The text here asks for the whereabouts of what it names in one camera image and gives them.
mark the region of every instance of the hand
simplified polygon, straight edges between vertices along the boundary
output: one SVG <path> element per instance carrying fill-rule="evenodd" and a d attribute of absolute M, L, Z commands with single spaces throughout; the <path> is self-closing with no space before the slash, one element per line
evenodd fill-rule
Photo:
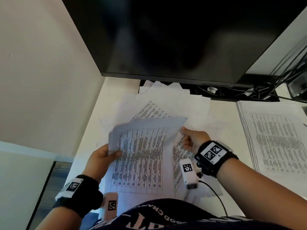
<path fill-rule="evenodd" d="M 211 140 L 210 136 L 205 131 L 193 131 L 189 130 L 186 127 L 181 128 L 181 132 L 186 134 L 183 139 L 183 147 L 185 150 L 191 151 L 194 154 L 197 154 L 199 147 Z"/>
<path fill-rule="evenodd" d="M 98 183 L 100 183 L 101 179 L 105 176 L 109 165 L 122 154 L 121 151 L 114 152 L 111 155 L 108 155 L 108 153 L 108 144 L 95 150 L 88 159 L 82 174 L 94 178 Z"/>

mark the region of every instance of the black wristband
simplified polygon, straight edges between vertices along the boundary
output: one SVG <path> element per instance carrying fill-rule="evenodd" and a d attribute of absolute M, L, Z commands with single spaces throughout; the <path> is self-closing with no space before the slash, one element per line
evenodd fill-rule
<path fill-rule="evenodd" d="M 91 210 L 100 208 L 103 201 L 103 194 L 99 191 L 99 183 L 86 175 L 78 175 L 76 178 L 81 178 L 81 183 L 71 182 L 64 186 L 60 191 L 74 192 L 71 197 L 62 196 L 58 198 L 53 206 L 66 207 L 79 214 L 81 218 L 84 218 Z"/>
<path fill-rule="evenodd" d="M 218 147 L 220 147 L 220 148 L 222 148 L 226 151 L 226 153 L 214 165 L 211 164 L 206 159 L 205 160 L 199 159 L 200 153 L 202 151 L 204 151 L 212 142 L 215 143 Z M 218 173 L 219 169 L 221 168 L 221 166 L 225 163 L 225 161 L 227 161 L 230 158 L 235 158 L 235 159 L 239 160 L 239 158 L 234 153 L 229 151 L 229 149 L 227 147 L 225 147 L 224 145 L 222 145 L 222 144 L 220 144 L 216 141 L 212 141 L 212 140 L 203 143 L 199 147 L 198 152 L 195 155 L 195 159 L 198 161 L 198 164 L 202 168 L 202 173 L 206 174 L 206 175 L 214 176 L 215 178 L 216 178 L 217 173 Z"/>

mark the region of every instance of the black monitor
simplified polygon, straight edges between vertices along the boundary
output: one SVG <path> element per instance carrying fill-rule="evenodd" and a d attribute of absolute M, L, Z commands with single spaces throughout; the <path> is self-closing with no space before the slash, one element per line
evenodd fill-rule
<path fill-rule="evenodd" d="M 249 87 L 307 0 L 63 0 L 103 76 Z"/>

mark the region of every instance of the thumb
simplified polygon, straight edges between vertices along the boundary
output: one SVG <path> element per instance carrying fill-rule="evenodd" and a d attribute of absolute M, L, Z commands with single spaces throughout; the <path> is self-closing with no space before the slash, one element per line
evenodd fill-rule
<path fill-rule="evenodd" d="M 191 137 L 193 137 L 197 133 L 197 131 L 187 129 L 186 127 L 182 127 L 181 132 Z"/>
<path fill-rule="evenodd" d="M 108 162 L 108 164 L 111 164 L 113 161 L 115 161 L 117 158 L 121 156 L 122 152 L 121 151 L 116 151 L 110 155 L 108 155 L 105 159 Z"/>

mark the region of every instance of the right hand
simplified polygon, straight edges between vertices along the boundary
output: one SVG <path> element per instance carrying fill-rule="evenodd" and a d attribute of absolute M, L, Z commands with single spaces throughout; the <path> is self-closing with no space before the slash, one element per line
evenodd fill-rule
<path fill-rule="evenodd" d="M 197 154 L 199 147 L 203 143 L 211 140 L 210 136 L 205 131 L 193 131 L 187 129 L 186 127 L 182 127 L 181 132 L 186 135 L 183 139 L 184 149 L 191 151 L 194 154 Z"/>

